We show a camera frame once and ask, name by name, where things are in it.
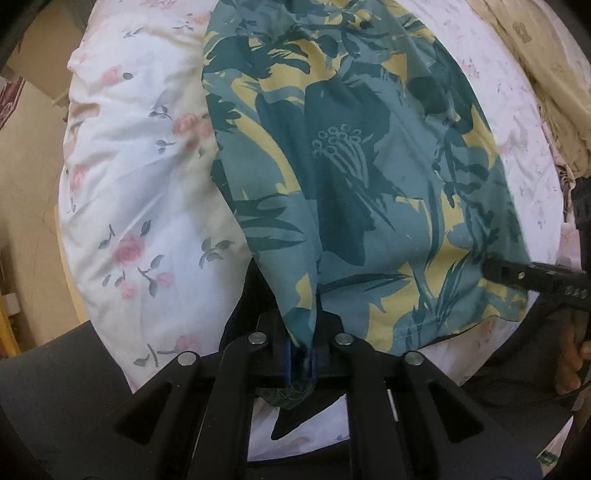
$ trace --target floral print fabric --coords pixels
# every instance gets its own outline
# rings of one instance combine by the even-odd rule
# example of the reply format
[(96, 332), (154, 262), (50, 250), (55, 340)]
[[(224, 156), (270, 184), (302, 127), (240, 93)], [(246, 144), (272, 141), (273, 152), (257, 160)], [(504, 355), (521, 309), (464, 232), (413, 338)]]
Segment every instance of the floral print fabric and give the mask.
[(413, 14), (222, 1), (204, 53), (212, 176), (296, 342), (311, 345), (317, 294), (397, 354), (491, 314), (522, 318), (525, 295), (480, 273), (486, 257), (528, 261), (495, 140)]
[[(502, 150), (530, 256), (553, 262), (561, 194), (527, 78), (464, 0), (401, 3), (465, 66)], [(244, 235), (210, 178), (215, 139), (196, 128), (200, 123), (203, 132), (209, 129), (201, 122), (208, 114), (201, 88), (202, 44), (215, 4), (98, 0), (69, 64), (72, 103), (64, 139), (60, 232), (93, 326), (134, 390), (179, 351), (205, 355), (217, 350), (249, 261)], [(113, 67), (121, 76), (104, 85), (103, 74)], [(125, 73), (132, 77), (126, 79)], [(141, 236), (146, 222), (149, 231)], [(111, 235), (109, 225), (114, 236), (99, 249)], [(127, 234), (142, 239), (142, 255), (137, 265), (120, 269), (113, 255)], [(160, 279), (153, 297), (137, 267), (148, 270), (160, 255), (158, 267), (147, 273)], [(121, 270), (125, 282), (118, 283)], [(516, 326), (493, 317), (423, 352), (455, 381), (463, 381)], [(272, 441), (276, 419), (276, 410), (256, 403), (251, 460), (306, 453), (348, 435), (344, 399)]]

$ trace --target bedding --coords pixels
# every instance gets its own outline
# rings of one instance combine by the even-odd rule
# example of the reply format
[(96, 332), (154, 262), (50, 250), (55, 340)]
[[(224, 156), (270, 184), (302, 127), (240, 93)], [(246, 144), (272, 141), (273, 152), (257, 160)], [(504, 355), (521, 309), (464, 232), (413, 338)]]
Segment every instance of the bedding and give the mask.
[[(214, 0), (99, 0), (73, 53), (60, 180), (64, 251), (93, 325), (136, 390), (177, 352), (217, 351), (251, 258), (210, 171), (201, 83)], [(402, 0), (466, 75), (499, 148), (534, 261), (556, 260), (562, 195), (527, 77), (464, 0)], [(490, 317), (424, 351), (461, 383), (516, 328)], [(346, 438), (343, 399), (278, 441), (257, 402), (250, 459)]]
[(531, 79), (542, 119), (550, 127), (564, 162), (566, 210), (574, 180), (591, 175), (591, 91), (589, 62), (577, 45), (567, 54), (561, 22), (542, 0), (467, 0), (501, 37)]

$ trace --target black metal tool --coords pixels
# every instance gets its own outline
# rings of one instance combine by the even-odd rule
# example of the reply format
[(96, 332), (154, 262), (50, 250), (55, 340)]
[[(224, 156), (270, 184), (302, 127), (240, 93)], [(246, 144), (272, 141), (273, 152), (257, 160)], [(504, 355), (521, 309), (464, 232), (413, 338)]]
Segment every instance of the black metal tool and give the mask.
[[(495, 283), (537, 291), (548, 300), (591, 314), (591, 280), (583, 271), (559, 265), (519, 264), (490, 258), (484, 262), (482, 272), (485, 278)], [(580, 345), (586, 340), (591, 340), (591, 324), (588, 320), (577, 328), (576, 343)], [(582, 384), (591, 380), (590, 362), (584, 363), (578, 375)], [(581, 408), (583, 398), (581, 393), (574, 403), (573, 411)]]
[[(376, 352), (327, 318), (338, 325), (325, 329), (333, 336), (317, 353), (316, 388), (347, 392), (349, 478), (541, 479), (534, 455), (422, 354)], [(279, 315), (263, 315), (223, 352), (181, 353), (65, 457), (56, 478), (260, 478), (246, 462), (252, 402), (255, 387), (285, 386), (286, 338)]]

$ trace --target pink rose print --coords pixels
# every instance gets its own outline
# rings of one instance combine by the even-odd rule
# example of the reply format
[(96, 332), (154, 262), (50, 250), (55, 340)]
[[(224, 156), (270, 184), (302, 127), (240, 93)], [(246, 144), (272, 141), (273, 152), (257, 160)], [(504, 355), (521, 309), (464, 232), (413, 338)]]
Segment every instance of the pink rose print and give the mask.
[(170, 272), (163, 272), (156, 277), (156, 281), (161, 288), (170, 288), (174, 285), (174, 275)]
[(121, 298), (124, 300), (133, 300), (135, 298), (135, 285), (129, 282), (123, 283), (121, 287)]
[(113, 252), (113, 261), (120, 267), (136, 263), (144, 254), (144, 240), (128, 233)]
[(82, 181), (88, 173), (86, 165), (76, 165), (70, 170), (70, 191), (78, 192), (82, 187)]
[(173, 133), (175, 135), (183, 135), (194, 130), (198, 123), (199, 118), (197, 118), (197, 115), (187, 113), (187, 115), (183, 115), (174, 121)]
[(123, 67), (116, 65), (103, 72), (102, 82), (104, 86), (116, 85), (123, 81)]
[(202, 118), (197, 124), (197, 135), (200, 139), (209, 138), (213, 135), (213, 125), (209, 116)]
[(174, 351), (177, 353), (191, 350), (199, 353), (199, 341), (192, 335), (181, 335), (178, 337), (177, 343), (174, 345)]

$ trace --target floor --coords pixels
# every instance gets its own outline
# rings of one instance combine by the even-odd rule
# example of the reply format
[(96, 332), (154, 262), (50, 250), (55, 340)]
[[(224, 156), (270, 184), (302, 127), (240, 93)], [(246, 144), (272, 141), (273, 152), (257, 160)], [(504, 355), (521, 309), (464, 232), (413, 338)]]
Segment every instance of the floor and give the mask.
[(27, 83), (0, 130), (2, 263), (17, 292), (17, 336), (24, 349), (78, 325), (56, 235), (54, 207), (63, 165), (64, 109)]

